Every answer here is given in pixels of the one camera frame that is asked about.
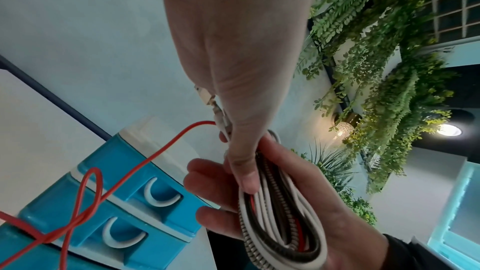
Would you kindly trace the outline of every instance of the ceiling light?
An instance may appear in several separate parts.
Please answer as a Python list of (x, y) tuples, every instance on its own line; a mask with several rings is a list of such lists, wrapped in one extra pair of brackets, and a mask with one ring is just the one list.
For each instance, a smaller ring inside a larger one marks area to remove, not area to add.
[(460, 134), (462, 134), (462, 130), (460, 130), (460, 128), (457, 126), (444, 123), (440, 125), (437, 133), (444, 136), (459, 136)]

